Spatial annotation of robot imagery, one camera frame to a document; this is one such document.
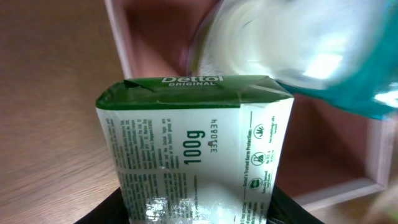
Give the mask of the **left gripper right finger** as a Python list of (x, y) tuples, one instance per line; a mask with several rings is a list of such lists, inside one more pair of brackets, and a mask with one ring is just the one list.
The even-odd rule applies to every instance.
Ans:
[(269, 224), (324, 224), (303, 209), (278, 186), (273, 189), (267, 213)]

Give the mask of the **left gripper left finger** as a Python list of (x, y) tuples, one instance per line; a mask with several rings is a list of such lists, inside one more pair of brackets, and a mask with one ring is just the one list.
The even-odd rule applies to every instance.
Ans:
[(129, 224), (121, 189), (116, 189), (96, 208), (75, 224)]

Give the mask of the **green white soap box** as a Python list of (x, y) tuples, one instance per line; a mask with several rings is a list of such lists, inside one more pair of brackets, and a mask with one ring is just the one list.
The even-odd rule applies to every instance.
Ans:
[(129, 221), (266, 224), (293, 102), (262, 75), (109, 87), (96, 111)]

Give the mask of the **teal mouthwash bottle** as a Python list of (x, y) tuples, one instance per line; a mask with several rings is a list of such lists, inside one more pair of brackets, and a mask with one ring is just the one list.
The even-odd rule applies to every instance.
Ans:
[(376, 48), (347, 81), (326, 90), (282, 86), (290, 93), (312, 96), (350, 113), (384, 119), (397, 109), (397, 3), (389, 7), (387, 22)]

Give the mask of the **clear pump soap bottle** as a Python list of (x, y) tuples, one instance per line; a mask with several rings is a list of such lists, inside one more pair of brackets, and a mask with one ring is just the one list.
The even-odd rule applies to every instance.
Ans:
[(192, 45), (193, 75), (266, 75), (324, 90), (352, 77), (375, 48), (390, 1), (222, 1)]

